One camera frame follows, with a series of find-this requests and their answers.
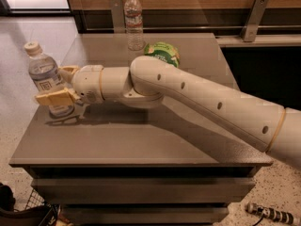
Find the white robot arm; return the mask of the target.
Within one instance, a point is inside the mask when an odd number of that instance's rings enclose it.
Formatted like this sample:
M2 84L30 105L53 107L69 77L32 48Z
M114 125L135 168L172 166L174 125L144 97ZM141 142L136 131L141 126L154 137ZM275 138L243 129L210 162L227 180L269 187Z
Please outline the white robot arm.
M128 67L64 66L68 86L35 96L40 105L78 101L120 102L136 108L158 106L171 97L213 121L260 152L301 169L301 111L265 101L152 56L139 56Z

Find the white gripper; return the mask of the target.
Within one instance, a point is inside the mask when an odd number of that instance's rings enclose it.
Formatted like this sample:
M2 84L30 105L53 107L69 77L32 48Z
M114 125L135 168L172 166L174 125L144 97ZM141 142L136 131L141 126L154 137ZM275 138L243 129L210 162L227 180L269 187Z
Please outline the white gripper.
M101 104L102 65L77 65L58 68L63 80L72 84L73 89L64 88L55 92L38 94L35 100L39 105L73 105L78 100L86 104Z

